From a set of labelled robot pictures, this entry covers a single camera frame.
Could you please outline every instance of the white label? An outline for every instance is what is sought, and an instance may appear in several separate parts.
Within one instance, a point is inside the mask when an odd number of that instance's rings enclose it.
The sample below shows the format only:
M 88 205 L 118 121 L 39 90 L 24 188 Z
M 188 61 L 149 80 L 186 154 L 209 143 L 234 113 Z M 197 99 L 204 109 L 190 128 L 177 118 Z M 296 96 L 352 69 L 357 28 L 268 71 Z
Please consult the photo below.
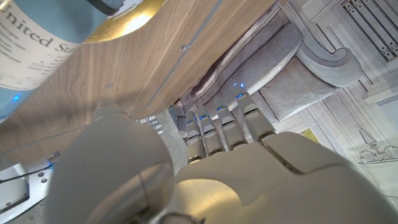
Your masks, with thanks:
M 0 11 L 0 87 L 37 88 L 79 45 L 49 33 L 9 2 Z

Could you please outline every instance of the black cable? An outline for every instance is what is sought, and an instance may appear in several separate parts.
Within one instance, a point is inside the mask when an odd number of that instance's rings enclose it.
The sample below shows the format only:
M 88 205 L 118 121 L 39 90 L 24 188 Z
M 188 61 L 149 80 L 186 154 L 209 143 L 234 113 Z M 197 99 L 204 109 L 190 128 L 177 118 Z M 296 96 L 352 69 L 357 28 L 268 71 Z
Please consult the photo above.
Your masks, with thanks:
M 22 178 L 22 177 L 26 177 L 26 176 L 28 176 L 28 175 L 32 175 L 32 174 L 35 174 L 35 173 L 37 173 L 37 172 L 40 172 L 40 171 L 49 169 L 49 168 L 52 167 L 52 165 L 53 165 L 53 164 L 50 164 L 48 167 L 44 167 L 43 169 L 39 169 L 39 170 L 37 170 L 37 171 L 33 171 L 33 172 L 28 173 L 28 174 L 19 175 L 19 176 L 17 176 L 17 177 L 13 177 L 13 178 L 6 179 L 6 180 L 0 180 L 0 184 L 5 183 L 5 182 L 9 182 L 9 181 L 12 181 L 12 180 L 16 180 L 16 179 L 19 179 L 19 178 Z

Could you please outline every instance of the gray robotic arm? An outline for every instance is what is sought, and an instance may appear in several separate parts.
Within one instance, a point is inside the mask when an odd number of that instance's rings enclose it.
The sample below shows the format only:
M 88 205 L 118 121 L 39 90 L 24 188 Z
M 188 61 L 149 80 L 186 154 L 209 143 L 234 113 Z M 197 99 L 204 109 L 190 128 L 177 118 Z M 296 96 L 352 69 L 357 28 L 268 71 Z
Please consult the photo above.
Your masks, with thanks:
M 216 109 L 229 151 L 203 107 L 187 113 L 188 166 L 174 177 L 167 149 L 149 126 L 114 106 L 55 166 L 49 223 L 397 223 L 385 198 L 344 158 L 298 134 L 277 134 L 240 87 L 253 139 L 228 108 Z

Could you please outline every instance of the blue bottle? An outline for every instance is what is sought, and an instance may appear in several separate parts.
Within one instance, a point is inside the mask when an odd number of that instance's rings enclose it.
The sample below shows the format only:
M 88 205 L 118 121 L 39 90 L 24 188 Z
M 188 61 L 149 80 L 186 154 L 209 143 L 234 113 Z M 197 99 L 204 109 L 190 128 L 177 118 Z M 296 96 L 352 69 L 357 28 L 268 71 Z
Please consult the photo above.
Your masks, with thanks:
M 124 0 L 0 0 L 0 123 Z

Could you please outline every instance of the yellow sticker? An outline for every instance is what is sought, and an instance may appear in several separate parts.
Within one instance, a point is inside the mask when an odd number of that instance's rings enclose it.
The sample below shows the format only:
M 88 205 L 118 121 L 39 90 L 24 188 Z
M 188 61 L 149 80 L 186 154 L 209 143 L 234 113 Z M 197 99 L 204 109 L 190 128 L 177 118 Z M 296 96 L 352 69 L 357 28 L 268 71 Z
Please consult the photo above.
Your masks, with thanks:
M 316 142 L 318 144 L 320 144 L 318 138 L 316 137 L 316 135 L 312 132 L 311 128 L 307 128 L 306 130 L 303 130 L 301 132 L 298 133 L 301 136 L 306 137 L 307 139 Z

